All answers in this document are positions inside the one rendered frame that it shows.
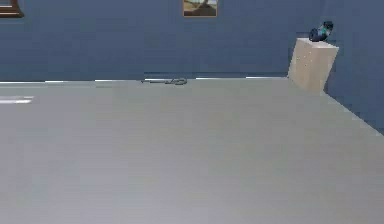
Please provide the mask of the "beige chest of drawers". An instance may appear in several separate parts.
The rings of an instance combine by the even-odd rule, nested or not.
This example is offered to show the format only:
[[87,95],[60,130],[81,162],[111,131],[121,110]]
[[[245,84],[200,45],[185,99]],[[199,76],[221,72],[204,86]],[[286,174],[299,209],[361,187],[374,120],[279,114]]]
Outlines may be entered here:
[[338,51],[324,41],[297,38],[287,77],[304,90],[323,92]]

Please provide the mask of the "dark blue alarm clock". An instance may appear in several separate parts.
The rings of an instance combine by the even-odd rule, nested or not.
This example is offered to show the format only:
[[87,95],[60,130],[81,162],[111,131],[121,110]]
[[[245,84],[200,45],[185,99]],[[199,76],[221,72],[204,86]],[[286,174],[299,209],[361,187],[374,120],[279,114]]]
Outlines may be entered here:
[[334,24],[332,21],[324,21],[318,28],[313,28],[309,33],[309,40],[312,42],[320,42],[326,40],[332,33]]

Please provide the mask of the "dark brown framed picture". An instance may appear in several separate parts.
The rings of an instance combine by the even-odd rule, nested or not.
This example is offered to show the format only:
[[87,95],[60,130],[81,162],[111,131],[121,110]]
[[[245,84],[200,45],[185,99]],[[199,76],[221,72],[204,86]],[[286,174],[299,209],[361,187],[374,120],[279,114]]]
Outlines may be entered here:
[[0,0],[0,18],[23,18],[18,0]]

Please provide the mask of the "brown framed landscape picture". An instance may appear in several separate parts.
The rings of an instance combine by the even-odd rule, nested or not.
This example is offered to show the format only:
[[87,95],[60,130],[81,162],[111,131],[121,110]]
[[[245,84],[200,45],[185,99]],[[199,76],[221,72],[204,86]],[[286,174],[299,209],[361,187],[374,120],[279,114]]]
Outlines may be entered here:
[[183,0],[185,17],[216,17],[218,0]]

